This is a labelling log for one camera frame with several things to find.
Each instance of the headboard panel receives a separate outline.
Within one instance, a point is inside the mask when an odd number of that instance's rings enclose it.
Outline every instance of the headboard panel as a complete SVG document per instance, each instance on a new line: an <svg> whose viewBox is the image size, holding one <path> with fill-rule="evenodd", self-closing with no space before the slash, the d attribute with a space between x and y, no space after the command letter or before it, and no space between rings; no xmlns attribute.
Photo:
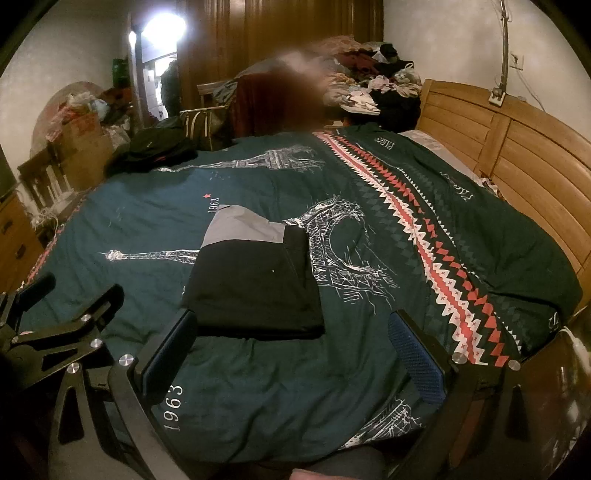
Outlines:
<svg viewBox="0 0 591 480"><path fill-rule="evenodd" d="M543 111L461 83L427 80L418 129L471 170L491 178L506 200L560 245L591 300L591 143Z"/></svg>

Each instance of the person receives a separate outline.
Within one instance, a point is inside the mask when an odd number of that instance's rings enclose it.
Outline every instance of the person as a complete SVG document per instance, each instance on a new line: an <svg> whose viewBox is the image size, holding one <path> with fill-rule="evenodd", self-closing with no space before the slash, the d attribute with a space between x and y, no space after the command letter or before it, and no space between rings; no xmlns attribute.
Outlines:
<svg viewBox="0 0 591 480"><path fill-rule="evenodd" d="M161 77L162 103L168 112L168 116L178 116L181 112L181 86L178 77L178 60L173 60L168 65Z"/></svg>

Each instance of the bed sheet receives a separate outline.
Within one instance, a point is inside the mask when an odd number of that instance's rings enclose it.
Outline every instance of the bed sheet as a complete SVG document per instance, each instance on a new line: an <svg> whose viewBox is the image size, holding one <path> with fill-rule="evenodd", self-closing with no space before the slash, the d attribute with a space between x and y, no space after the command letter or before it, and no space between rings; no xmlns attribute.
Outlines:
<svg viewBox="0 0 591 480"><path fill-rule="evenodd" d="M434 410L388 340L396 308L449 353L501 366L545 344L580 297L533 221L371 124L247 138L109 179L44 257L57 287L22 328L67 319L119 283L125 303L104 338L115 358L137 353L177 311L220 203L307 230L326 334L198 338L153 408L190 459L308 461L425 426Z"/></svg>

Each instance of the wooden dresser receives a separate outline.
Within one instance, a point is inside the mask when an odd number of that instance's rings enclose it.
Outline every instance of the wooden dresser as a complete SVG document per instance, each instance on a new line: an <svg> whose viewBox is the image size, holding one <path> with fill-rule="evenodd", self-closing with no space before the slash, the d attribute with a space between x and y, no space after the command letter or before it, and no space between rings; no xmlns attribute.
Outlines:
<svg viewBox="0 0 591 480"><path fill-rule="evenodd" d="M16 194L0 203L0 293L16 290L43 253Z"/></svg>

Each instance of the wall socket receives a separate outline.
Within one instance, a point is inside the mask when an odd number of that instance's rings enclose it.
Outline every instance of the wall socket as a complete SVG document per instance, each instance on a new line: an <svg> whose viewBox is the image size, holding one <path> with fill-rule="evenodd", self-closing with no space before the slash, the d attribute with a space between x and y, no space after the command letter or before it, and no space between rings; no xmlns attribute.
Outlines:
<svg viewBox="0 0 591 480"><path fill-rule="evenodd" d="M513 51L509 53L509 67L517 70L523 70L523 55Z"/></svg>

